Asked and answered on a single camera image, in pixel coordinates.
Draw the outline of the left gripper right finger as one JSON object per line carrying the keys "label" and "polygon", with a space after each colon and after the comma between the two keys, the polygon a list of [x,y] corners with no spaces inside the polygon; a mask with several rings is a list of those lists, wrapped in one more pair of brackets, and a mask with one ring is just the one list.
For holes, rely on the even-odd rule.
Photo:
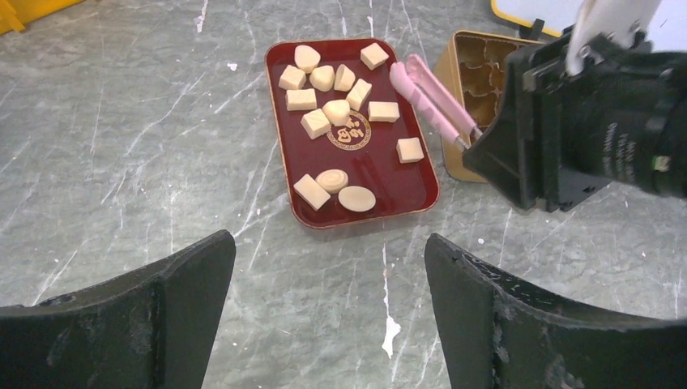
{"label": "left gripper right finger", "polygon": [[425,267],[453,388],[683,388],[686,321],[591,306],[439,234]]}

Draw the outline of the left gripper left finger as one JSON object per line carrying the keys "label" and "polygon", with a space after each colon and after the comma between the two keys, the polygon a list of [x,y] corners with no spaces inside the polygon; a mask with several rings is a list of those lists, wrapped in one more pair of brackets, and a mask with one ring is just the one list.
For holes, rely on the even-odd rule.
{"label": "left gripper left finger", "polygon": [[220,230],[100,284],[2,307],[2,387],[200,388],[235,258]]}

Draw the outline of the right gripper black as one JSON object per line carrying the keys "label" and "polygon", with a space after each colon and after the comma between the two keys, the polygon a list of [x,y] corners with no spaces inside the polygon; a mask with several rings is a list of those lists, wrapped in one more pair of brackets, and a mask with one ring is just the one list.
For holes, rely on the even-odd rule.
{"label": "right gripper black", "polygon": [[672,193],[672,55],[598,36],[566,74],[570,34],[506,58],[497,116],[463,154],[466,168],[523,210],[567,212],[612,182]]}

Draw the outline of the pink metal tweezers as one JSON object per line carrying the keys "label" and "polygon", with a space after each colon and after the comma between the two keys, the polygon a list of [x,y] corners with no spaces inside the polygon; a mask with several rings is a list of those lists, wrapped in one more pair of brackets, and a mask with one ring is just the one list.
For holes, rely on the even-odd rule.
{"label": "pink metal tweezers", "polygon": [[422,58],[411,54],[390,65],[391,85],[444,140],[468,149],[483,134],[467,110],[444,87]]}

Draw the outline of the oval white chocolate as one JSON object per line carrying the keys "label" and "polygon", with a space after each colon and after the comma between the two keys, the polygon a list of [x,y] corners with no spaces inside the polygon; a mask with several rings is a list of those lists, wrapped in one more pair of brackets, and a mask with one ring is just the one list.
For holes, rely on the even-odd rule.
{"label": "oval white chocolate", "polygon": [[367,212],[376,205],[374,193],[363,186],[347,186],[338,193],[339,203],[351,212]]}

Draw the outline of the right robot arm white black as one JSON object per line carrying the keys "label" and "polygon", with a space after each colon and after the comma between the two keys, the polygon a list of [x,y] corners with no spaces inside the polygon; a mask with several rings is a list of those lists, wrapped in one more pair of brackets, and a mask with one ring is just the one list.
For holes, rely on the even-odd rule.
{"label": "right robot arm white black", "polygon": [[686,196],[686,55],[605,36],[565,72],[569,35],[506,58],[497,115],[464,166],[515,207],[569,211],[612,182]]}

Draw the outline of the gold chocolate box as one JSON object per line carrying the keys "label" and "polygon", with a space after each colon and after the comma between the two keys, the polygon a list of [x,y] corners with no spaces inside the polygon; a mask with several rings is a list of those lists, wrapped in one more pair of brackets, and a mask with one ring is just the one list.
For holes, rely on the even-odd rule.
{"label": "gold chocolate box", "polygon": [[433,73],[484,130],[498,111],[507,55],[533,43],[516,37],[457,31],[448,40]]}

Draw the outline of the square white chocolate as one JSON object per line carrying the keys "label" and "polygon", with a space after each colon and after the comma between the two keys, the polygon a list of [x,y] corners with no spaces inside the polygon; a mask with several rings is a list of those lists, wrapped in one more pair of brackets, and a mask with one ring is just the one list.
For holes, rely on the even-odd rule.
{"label": "square white chocolate", "polygon": [[418,137],[399,139],[396,144],[396,151],[401,164],[415,163],[425,157]]}
{"label": "square white chocolate", "polygon": [[372,43],[360,50],[360,60],[371,71],[382,66],[388,58],[389,54],[378,43]]}

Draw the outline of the rectangular white chocolate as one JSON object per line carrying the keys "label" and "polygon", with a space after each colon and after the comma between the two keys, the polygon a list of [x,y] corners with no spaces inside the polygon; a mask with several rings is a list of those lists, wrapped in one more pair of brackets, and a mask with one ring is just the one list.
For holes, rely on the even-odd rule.
{"label": "rectangular white chocolate", "polygon": [[315,211],[318,211],[331,198],[331,195],[309,174],[302,176],[293,185],[293,189]]}

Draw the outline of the round swirl white chocolate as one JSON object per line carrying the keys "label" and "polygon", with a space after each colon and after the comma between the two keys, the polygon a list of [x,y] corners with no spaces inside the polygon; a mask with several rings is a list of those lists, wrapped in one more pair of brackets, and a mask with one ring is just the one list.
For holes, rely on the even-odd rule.
{"label": "round swirl white chocolate", "polygon": [[322,171],[315,181],[330,195],[338,194],[348,185],[348,174],[342,169]]}

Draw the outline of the square white chocolate top right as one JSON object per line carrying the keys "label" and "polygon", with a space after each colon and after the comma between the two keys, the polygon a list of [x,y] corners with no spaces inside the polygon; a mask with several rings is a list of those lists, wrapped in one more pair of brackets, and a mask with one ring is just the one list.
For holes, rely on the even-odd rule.
{"label": "square white chocolate top right", "polygon": [[389,54],[378,43],[372,43],[360,50],[360,60],[371,71],[382,66],[388,58]]}

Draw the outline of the red rectangular tray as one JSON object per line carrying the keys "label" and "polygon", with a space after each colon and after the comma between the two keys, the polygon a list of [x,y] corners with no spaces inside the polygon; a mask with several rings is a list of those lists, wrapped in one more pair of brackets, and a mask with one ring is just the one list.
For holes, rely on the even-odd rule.
{"label": "red rectangular tray", "polygon": [[[373,71],[360,60],[360,50],[372,43],[378,43],[389,54],[388,60]],[[328,229],[430,209],[438,200],[439,183],[416,113],[391,86],[389,69],[397,60],[391,45],[372,37],[306,42],[320,54],[322,65],[345,65],[357,78],[371,83],[368,101],[394,102],[399,107],[399,119],[395,122],[369,122],[368,106],[362,105],[360,110],[351,112],[346,126],[335,126],[316,139],[311,139],[301,125],[304,112],[287,109],[286,91],[279,87],[280,76],[295,63],[298,45],[296,41],[280,42],[264,56],[288,194],[296,219],[312,229]],[[401,164],[397,141],[414,137],[420,139],[425,157]],[[376,197],[374,208],[351,212],[333,195],[315,211],[293,185],[305,174],[316,177],[328,169],[342,169],[351,185],[371,190]]]}

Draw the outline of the yellow plastic bin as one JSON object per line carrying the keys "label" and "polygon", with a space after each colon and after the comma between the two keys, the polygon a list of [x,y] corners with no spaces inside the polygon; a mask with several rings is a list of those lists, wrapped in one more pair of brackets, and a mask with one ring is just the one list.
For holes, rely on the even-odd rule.
{"label": "yellow plastic bin", "polygon": [[1,0],[1,34],[22,32],[27,25],[83,0]]}

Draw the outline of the whiteboard with yellow frame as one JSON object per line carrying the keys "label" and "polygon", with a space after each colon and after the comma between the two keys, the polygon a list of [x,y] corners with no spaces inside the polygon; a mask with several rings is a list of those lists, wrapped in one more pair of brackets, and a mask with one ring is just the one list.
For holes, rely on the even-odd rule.
{"label": "whiteboard with yellow frame", "polygon": [[[530,27],[544,21],[543,33],[560,36],[575,22],[579,0],[492,0],[493,13],[504,20]],[[658,51],[686,50],[686,1],[662,1],[648,27],[647,38]]]}

